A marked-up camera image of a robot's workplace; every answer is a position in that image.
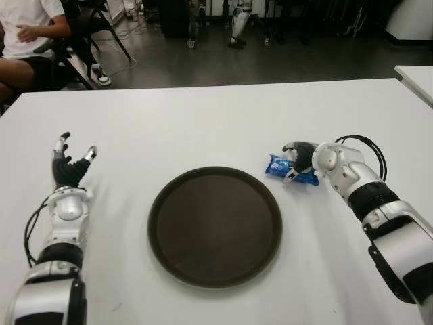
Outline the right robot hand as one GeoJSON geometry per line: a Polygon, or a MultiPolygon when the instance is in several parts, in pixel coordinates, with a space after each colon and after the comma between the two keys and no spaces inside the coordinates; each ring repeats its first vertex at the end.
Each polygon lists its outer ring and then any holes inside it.
{"type": "Polygon", "coordinates": [[[292,165],[283,178],[284,184],[297,181],[313,186],[319,185],[312,163],[315,148],[316,145],[310,142],[300,141],[289,142],[283,147],[282,151],[291,154],[293,158],[292,165]]]}

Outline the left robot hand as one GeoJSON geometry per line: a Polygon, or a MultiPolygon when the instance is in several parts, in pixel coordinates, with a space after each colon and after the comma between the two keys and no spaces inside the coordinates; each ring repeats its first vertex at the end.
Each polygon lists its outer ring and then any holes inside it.
{"type": "Polygon", "coordinates": [[[65,187],[77,188],[89,166],[97,157],[97,147],[91,146],[81,159],[72,162],[72,157],[65,155],[68,149],[66,141],[69,137],[70,132],[61,134],[53,147],[51,172],[55,191],[65,187]]]}

